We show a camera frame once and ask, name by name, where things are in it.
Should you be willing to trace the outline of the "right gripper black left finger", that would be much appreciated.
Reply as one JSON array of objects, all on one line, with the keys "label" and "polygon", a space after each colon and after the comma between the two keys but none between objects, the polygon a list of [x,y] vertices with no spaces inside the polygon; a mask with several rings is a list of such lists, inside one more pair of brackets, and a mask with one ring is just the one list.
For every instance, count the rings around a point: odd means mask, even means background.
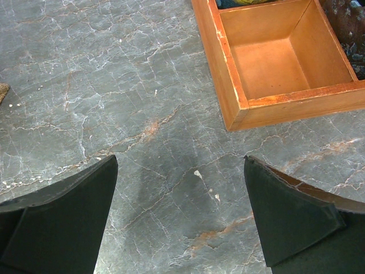
[{"label": "right gripper black left finger", "polygon": [[93,273],[116,186],[108,156],[1,203],[1,273]]}]

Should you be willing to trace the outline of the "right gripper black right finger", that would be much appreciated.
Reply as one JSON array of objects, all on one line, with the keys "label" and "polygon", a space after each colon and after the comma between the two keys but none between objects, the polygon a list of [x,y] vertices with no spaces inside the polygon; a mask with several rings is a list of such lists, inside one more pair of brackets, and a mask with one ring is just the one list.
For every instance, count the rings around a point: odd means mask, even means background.
[{"label": "right gripper black right finger", "polygon": [[273,273],[364,273],[364,203],[246,156],[246,188]]}]

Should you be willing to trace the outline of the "orange compartment tray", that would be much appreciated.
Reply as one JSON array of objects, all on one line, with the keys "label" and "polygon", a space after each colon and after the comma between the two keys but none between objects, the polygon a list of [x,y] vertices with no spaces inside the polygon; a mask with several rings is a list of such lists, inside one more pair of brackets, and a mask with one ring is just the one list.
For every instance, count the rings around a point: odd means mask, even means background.
[{"label": "orange compartment tray", "polygon": [[321,1],[192,6],[227,130],[364,108]]}]

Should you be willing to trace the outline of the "rolled dark sock bottom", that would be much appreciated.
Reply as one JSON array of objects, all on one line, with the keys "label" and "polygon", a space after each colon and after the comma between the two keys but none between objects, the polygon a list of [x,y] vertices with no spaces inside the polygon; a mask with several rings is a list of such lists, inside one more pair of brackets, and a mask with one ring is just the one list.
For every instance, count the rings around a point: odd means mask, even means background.
[{"label": "rolled dark sock bottom", "polygon": [[322,8],[359,80],[364,79],[364,1],[322,1]]}]

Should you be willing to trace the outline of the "rolled dark sock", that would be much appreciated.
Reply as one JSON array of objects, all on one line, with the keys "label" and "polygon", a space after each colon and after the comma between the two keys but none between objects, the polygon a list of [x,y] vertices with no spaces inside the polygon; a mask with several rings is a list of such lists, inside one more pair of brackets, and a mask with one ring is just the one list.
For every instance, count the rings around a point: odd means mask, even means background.
[{"label": "rolled dark sock", "polygon": [[216,0],[216,5],[218,9],[229,9],[233,7],[256,5],[273,1],[274,0]]},{"label": "rolled dark sock", "polygon": [[322,8],[359,80],[364,79],[364,1],[322,1]]}]

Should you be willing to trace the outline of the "rolled dark sock left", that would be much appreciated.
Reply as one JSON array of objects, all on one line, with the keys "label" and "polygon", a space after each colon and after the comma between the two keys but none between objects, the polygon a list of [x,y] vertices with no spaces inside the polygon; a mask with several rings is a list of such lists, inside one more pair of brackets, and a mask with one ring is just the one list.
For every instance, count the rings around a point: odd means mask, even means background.
[{"label": "rolled dark sock left", "polygon": [[216,0],[216,5],[218,9],[229,9],[233,7],[256,5],[273,1],[274,0]]}]

